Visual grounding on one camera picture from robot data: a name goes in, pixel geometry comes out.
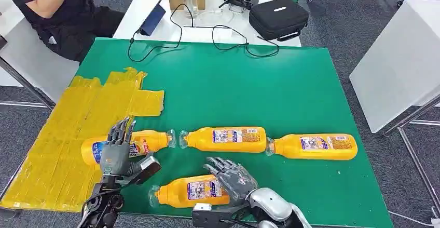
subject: case handle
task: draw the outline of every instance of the case handle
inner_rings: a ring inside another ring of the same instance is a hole
[[[301,31],[297,31],[294,34],[284,36],[284,37],[279,37],[279,38],[277,38],[277,41],[280,41],[280,42],[287,41],[287,40],[292,39],[294,37],[298,37],[300,34],[301,34]]]

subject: black t-shirt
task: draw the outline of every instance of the black t-shirt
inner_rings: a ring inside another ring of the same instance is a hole
[[[45,19],[30,9],[26,3],[34,0],[12,0],[24,14],[26,19],[33,26],[57,26],[75,23],[78,16],[91,14],[93,12],[90,1],[88,0],[64,0],[63,4],[53,14],[52,18]]]

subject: gray carpet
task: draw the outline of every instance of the gray carpet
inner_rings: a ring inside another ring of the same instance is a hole
[[[397,133],[389,138],[370,133],[348,78],[394,15],[396,1],[314,0],[308,3],[300,0],[299,3],[311,14],[309,25],[300,39],[303,46],[327,47],[330,50],[388,209],[429,223],[432,203],[403,141]],[[108,5],[121,11],[125,11],[130,2],[95,0],[97,5]],[[30,101],[32,98],[23,89],[0,87],[0,100]],[[0,135],[0,187],[3,188],[23,160],[49,112],[19,107],[0,107],[0,112],[0,125],[4,127]],[[425,118],[440,120],[440,113],[436,110]],[[434,187],[440,192],[440,154],[435,144],[440,129],[410,126],[406,130]],[[422,227],[399,217],[391,218],[395,227]],[[77,213],[24,211],[17,218],[0,219],[0,227],[74,227],[79,219]],[[117,221],[117,227],[192,226],[189,220],[123,214]]]

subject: yellow plastic bottle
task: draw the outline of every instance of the yellow plastic bottle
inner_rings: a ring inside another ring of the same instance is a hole
[[[344,133],[287,135],[269,140],[276,154],[290,159],[349,160],[358,153],[354,137]]]
[[[211,205],[229,203],[228,193],[213,175],[181,178],[160,187],[155,185],[148,192],[148,197],[152,207],[164,204],[174,208],[187,208],[197,203]]]
[[[107,136],[99,136],[85,140],[81,146],[81,154],[87,165],[94,166],[101,160],[102,145]],[[130,157],[146,155],[149,152],[157,152],[164,147],[175,147],[176,136],[174,129],[167,132],[143,130],[133,132],[130,141]]]
[[[260,127],[201,128],[181,131],[181,148],[195,147],[201,151],[261,153],[266,149],[266,132]]]

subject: black pants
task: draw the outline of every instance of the black pants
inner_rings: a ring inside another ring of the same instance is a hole
[[[113,37],[124,13],[112,11],[108,7],[94,8],[90,16],[78,18],[76,23],[51,26],[37,30],[40,39],[53,52],[78,61],[86,57],[95,37]]]

